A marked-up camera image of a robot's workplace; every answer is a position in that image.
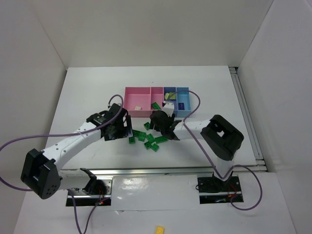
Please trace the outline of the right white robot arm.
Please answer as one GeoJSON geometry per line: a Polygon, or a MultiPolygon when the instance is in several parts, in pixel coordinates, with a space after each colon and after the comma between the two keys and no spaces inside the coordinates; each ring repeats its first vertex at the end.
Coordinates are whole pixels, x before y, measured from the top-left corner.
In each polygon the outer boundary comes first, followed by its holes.
{"type": "Polygon", "coordinates": [[[204,140],[217,157],[217,163],[213,164],[207,152],[204,152],[214,168],[214,177],[227,181],[232,176],[234,156],[240,149],[244,136],[223,116],[214,115],[208,120],[186,122],[175,120],[164,111],[158,110],[151,114],[150,119],[161,134],[169,140],[192,138],[197,144],[200,139],[204,140]]]}

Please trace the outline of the purple lego brick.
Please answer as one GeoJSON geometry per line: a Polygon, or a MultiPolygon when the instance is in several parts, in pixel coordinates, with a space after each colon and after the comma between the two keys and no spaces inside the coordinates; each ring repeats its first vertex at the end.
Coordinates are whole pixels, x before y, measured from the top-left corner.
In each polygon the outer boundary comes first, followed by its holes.
{"type": "Polygon", "coordinates": [[[178,103],[178,109],[179,109],[179,110],[185,110],[185,105],[184,105],[183,102],[179,102],[179,103],[178,103]]]}

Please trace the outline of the green lego small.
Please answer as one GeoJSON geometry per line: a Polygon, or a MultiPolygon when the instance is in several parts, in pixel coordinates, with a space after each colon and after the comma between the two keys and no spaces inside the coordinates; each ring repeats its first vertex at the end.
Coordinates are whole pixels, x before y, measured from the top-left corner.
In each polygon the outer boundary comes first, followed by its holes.
{"type": "Polygon", "coordinates": [[[136,139],[134,136],[129,137],[128,140],[129,140],[129,144],[135,144],[136,143],[136,139]]]}

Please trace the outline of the lime lego brick front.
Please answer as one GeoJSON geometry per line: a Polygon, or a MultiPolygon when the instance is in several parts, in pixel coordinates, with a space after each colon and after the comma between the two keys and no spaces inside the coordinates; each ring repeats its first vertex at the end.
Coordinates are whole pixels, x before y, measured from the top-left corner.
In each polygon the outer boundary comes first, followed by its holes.
{"type": "Polygon", "coordinates": [[[176,100],[176,93],[170,92],[169,93],[169,100],[176,100]]]}

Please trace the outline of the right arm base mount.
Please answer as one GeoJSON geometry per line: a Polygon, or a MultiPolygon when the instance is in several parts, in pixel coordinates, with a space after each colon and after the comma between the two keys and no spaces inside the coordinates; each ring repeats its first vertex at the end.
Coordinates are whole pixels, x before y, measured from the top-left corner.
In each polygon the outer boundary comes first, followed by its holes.
{"type": "Polygon", "coordinates": [[[200,204],[243,202],[243,195],[238,176],[231,175],[226,181],[214,175],[198,177],[195,189],[199,192],[200,204]]]}

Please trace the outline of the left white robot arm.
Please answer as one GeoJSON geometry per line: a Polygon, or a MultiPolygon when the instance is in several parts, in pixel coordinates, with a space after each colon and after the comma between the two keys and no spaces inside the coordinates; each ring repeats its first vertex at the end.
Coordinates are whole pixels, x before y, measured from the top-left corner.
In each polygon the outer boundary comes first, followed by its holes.
{"type": "Polygon", "coordinates": [[[90,170],[62,168],[79,152],[103,139],[111,141],[133,136],[128,111],[117,104],[109,110],[87,118],[73,134],[55,145],[38,151],[30,150],[25,158],[21,180],[41,199],[50,198],[58,190],[82,190],[89,195],[104,195],[107,185],[90,170]]]}

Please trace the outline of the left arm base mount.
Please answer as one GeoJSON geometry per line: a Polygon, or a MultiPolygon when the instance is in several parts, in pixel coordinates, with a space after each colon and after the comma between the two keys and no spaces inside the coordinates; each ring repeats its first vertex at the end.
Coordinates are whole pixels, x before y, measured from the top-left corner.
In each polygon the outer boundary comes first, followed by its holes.
{"type": "Polygon", "coordinates": [[[90,170],[80,168],[82,175],[87,179],[80,188],[71,188],[77,207],[111,206],[113,178],[96,176],[90,170]]]}

